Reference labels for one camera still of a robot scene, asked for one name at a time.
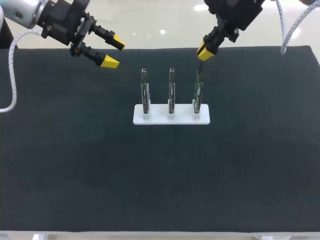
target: yellow gripper fingertip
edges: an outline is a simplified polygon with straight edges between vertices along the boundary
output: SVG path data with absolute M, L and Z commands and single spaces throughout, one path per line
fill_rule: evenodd
M 112 68 L 112 69 L 116 69 L 119 65 L 119 62 L 115 59 L 113 59 L 110 56 L 105 56 L 105 59 L 103 61 L 103 63 L 101 64 L 101 68 Z

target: dark fabric surface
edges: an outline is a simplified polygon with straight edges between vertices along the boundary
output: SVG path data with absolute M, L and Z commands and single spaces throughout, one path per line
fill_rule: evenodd
M 0 115 L 0 230 L 320 232 L 320 66 L 311 49 L 221 49 L 204 69 L 211 124 L 135 126 L 141 68 L 153 103 L 193 97 L 195 49 L 15 54 Z M 0 107 L 11 101 L 0 51 Z
M 8 23 L 6 19 L 3 19 L 2 28 L 0 31 L 0 49 L 9 49 L 13 39 L 14 36 L 11 33 Z

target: white stand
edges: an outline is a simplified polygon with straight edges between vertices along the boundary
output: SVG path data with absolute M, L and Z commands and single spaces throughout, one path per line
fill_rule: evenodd
M 144 114 L 142 104 L 134 107 L 133 123 L 135 125 L 208 125 L 210 123 L 209 106 L 202 104 L 200 113 L 194 111 L 195 100 L 192 104 L 176 104 L 174 113 L 169 114 L 168 104 L 151 104 L 149 114 Z

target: reflective floor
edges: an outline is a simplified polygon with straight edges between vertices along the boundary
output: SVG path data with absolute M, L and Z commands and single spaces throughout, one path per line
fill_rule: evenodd
M 298 0 L 282 0 L 287 29 L 306 8 Z M 263 12 L 241 32 L 236 43 L 226 40 L 222 47 L 280 46 L 281 25 L 275 2 L 266 0 Z M 208 12 L 203 0 L 91 0 L 87 9 L 98 24 L 113 30 L 127 49 L 160 49 L 198 47 L 205 34 L 216 25 L 216 17 Z M 314 10 L 295 32 L 289 46 L 309 45 L 320 60 L 320 8 Z M 23 27 L 9 22 L 13 35 Z M 94 34 L 85 39 L 87 46 L 110 48 Z M 66 48 L 53 40 L 27 36 L 20 48 Z

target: screw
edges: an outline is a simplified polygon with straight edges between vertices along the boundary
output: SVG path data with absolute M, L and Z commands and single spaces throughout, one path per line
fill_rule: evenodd
M 22 19 L 22 18 L 23 18 L 21 12 L 18 12 L 18 11 L 15 12 L 15 16 L 16 16 L 18 19 Z

